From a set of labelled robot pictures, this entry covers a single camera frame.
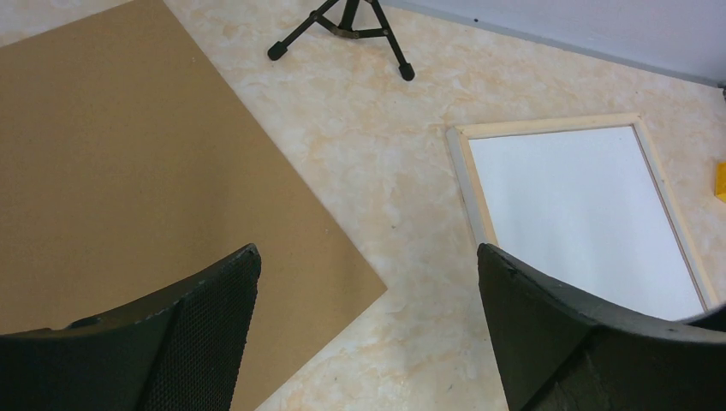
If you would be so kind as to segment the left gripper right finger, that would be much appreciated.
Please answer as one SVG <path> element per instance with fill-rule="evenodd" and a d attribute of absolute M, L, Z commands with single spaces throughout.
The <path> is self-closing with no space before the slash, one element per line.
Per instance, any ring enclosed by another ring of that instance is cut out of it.
<path fill-rule="evenodd" d="M 512 410 L 722 410 L 725 309 L 665 320 L 477 250 L 479 292 Z"/>

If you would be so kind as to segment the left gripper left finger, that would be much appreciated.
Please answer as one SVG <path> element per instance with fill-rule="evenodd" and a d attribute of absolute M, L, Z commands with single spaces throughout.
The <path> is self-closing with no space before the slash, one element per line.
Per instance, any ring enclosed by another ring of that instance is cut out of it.
<path fill-rule="evenodd" d="M 61 330 L 2 335 L 2 409 L 230 409 L 260 274 L 248 244 Z"/>

